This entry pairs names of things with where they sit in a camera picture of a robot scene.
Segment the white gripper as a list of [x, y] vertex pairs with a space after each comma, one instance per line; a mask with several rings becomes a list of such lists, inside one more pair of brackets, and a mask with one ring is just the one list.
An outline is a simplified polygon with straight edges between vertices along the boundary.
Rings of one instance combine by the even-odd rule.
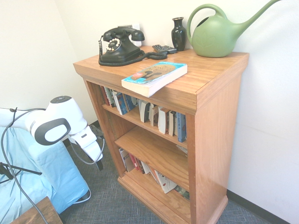
[[69, 140], [71, 143], [79, 145], [92, 161], [96, 162], [99, 171], [103, 170], [101, 161], [103, 158], [103, 146], [98, 144], [97, 136], [93, 133], [90, 127], [86, 127], [77, 134], [69, 134]]

